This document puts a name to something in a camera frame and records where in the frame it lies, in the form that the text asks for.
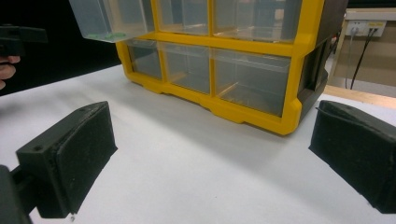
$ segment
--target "human hand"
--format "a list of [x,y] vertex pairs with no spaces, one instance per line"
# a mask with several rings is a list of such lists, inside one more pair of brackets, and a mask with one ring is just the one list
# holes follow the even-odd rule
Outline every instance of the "human hand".
[[21,60],[20,56],[0,57],[0,90],[2,90],[6,83],[4,79],[14,76],[16,69],[13,63],[18,63]]

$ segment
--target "power cord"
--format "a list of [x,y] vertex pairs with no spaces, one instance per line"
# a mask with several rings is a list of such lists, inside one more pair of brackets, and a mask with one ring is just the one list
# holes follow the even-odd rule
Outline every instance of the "power cord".
[[367,46],[369,45],[370,41],[372,40],[372,37],[373,37],[374,33],[375,33],[377,30],[378,30],[378,29],[372,29],[372,28],[369,30],[369,34],[367,35],[367,37],[366,37],[366,42],[365,42],[365,44],[364,44],[363,52],[361,53],[361,57],[359,58],[358,65],[356,66],[356,69],[355,69],[355,74],[353,75],[352,82],[351,82],[351,84],[350,84],[350,89],[351,89],[351,90],[352,90],[352,88],[353,88],[353,84],[355,83],[356,75],[357,75],[358,72],[359,72],[359,68],[361,67],[361,60],[363,59],[364,52],[366,51]]
[[350,40],[349,40],[349,49],[348,49],[348,54],[347,54],[347,70],[346,70],[346,89],[347,89],[347,78],[348,75],[350,73],[350,55],[351,55],[351,51],[352,51],[352,42],[353,42],[353,37],[359,32],[359,28],[358,27],[353,27],[350,30]]

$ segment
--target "yellow frame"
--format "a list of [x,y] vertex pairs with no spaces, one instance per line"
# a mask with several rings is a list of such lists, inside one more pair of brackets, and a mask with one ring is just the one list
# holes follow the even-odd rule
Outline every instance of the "yellow frame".
[[[304,57],[315,48],[324,0],[302,1],[297,35],[293,43],[252,42],[215,37],[213,35],[198,36],[163,33],[159,31],[157,0],[151,0],[151,4],[155,32],[139,36],[139,38],[290,57],[289,79],[285,93],[282,117],[280,118],[218,98],[214,91],[215,75],[212,59],[210,59],[210,94],[203,94],[169,83],[166,79],[166,75],[164,74],[163,54],[161,52],[159,52],[159,54],[163,80],[135,73],[129,56],[128,46],[125,42],[118,42],[116,43],[117,51],[122,62],[125,76],[150,91],[169,93],[190,100],[209,109],[213,114],[233,122],[250,123],[279,134],[292,133],[298,127],[302,111],[302,103],[298,100],[297,93],[300,84],[301,72],[303,70]],[[207,0],[207,5],[209,33],[212,34],[213,0]]]

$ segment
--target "table surface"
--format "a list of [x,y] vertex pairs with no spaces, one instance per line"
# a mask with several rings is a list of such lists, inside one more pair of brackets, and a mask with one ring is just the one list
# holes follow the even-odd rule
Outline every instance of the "table surface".
[[[323,94],[396,126],[396,110]],[[396,223],[308,147],[317,111],[279,136],[130,82],[115,66],[0,97],[0,164],[84,105],[108,101],[119,150],[74,223]],[[34,223],[70,223],[42,219]]]

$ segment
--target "black cable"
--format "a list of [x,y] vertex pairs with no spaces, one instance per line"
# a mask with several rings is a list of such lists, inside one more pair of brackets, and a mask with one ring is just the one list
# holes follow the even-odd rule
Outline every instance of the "black cable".
[[366,37],[366,42],[364,44],[363,52],[361,53],[361,58],[359,59],[358,65],[356,66],[355,74],[353,75],[352,78],[352,83],[350,84],[350,89],[352,90],[353,84],[355,83],[356,75],[358,74],[359,68],[361,67],[361,60],[363,59],[364,52],[367,49],[367,46],[369,45],[374,33],[376,32],[376,29],[370,29],[369,34]]

